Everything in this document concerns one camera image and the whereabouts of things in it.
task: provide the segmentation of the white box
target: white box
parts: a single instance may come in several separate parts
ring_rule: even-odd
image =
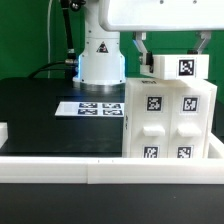
[[[209,55],[154,55],[153,58],[153,73],[148,65],[141,65],[142,75],[164,80],[208,78]]]
[[[7,123],[0,123],[0,148],[8,139]]]
[[[207,157],[216,89],[197,79],[127,79],[123,157]]]

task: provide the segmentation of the white cylinder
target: white cylinder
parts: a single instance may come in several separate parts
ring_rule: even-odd
[[[98,22],[99,0],[85,5],[85,50],[79,56],[78,76],[87,85],[117,85],[125,82],[125,59],[120,53],[120,33],[103,30]]]

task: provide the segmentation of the white panel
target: white panel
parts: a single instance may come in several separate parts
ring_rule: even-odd
[[[162,80],[127,79],[126,92],[123,156],[167,157],[173,103],[171,88]],[[158,127],[160,131],[148,136],[144,131],[144,128],[156,130]]]
[[[205,81],[196,79],[186,81],[182,85],[177,85],[174,90],[169,157],[203,157],[211,96],[210,88],[203,86],[203,82]],[[199,129],[201,136],[182,137],[177,131],[182,125],[190,127],[187,131],[191,132],[192,130],[193,133]]]
[[[106,30],[216,30],[224,28],[223,0],[100,0]]]

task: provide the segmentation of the white block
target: white block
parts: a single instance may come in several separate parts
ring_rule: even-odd
[[[145,136],[165,136],[165,129],[160,126],[160,125],[156,125],[156,126],[146,126],[143,127],[143,133]]]
[[[181,137],[200,137],[202,131],[193,123],[191,124],[182,124],[177,128],[177,132]]]
[[[141,65],[140,73],[163,80],[208,78],[209,55],[154,55],[154,71]]]
[[[87,183],[87,158],[0,157],[0,183]]]
[[[8,139],[7,123],[0,123],[0,148],[4,145]]]
[[[223,184],[222,159],[114,159],[88,167],[89,184]]]
[[[127,79],[123,157],[207,157],[215,95],[200,79]]]

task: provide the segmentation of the black platform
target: black platform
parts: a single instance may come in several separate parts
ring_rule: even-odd
[[[0,121],[8,141],[0,155],[121,156],[123,118],[55,117],[60,101],[124,102],[124,91],[81,91],[60,79],[0,81]]]

